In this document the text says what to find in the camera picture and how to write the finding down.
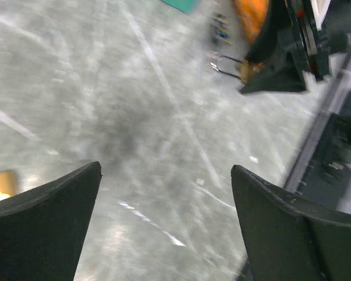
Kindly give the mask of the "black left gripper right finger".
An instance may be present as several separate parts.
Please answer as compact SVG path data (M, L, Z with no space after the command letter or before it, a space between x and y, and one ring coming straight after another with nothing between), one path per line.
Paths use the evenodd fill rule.
M232 191L253 280L351 280L351 214L234 165Z

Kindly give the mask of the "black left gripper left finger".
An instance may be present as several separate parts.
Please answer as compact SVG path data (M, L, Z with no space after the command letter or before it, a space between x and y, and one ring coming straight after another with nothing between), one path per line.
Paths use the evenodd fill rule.
M91 162L0 201L0 280L73 280L101 182Z

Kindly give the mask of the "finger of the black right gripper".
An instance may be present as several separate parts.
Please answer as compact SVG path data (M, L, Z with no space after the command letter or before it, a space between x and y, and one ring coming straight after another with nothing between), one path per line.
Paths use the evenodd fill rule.
M248 70L246 77L240 71L241 94L307 90L303 72L308 69L308 61L302 44L255 43L241 66Z
M290 18L285 1L269 0L263 26L245 59L252 63L262 63L269 59L277 46L278 32L289 25Z

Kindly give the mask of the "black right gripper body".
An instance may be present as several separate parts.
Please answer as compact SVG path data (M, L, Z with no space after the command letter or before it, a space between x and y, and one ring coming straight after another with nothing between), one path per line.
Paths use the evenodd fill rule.
M329 56L348 51L348 1L285 1L294 34L294 63L322 81Z

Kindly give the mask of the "small brass padlock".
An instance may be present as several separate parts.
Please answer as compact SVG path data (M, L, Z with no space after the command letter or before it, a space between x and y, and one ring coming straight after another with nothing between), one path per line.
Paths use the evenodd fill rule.
M221 59L228 59L232 60L236 63L237 66L237 73L229 73L227 71L223 71L218 67L218 62ZM216 53L211 60L211 67L218 73L237 78L240 80L243 84L246 84L256 73L258 73L263 67L263 63L252 63L248 60L239 60L230 56L227 56L222 53Z

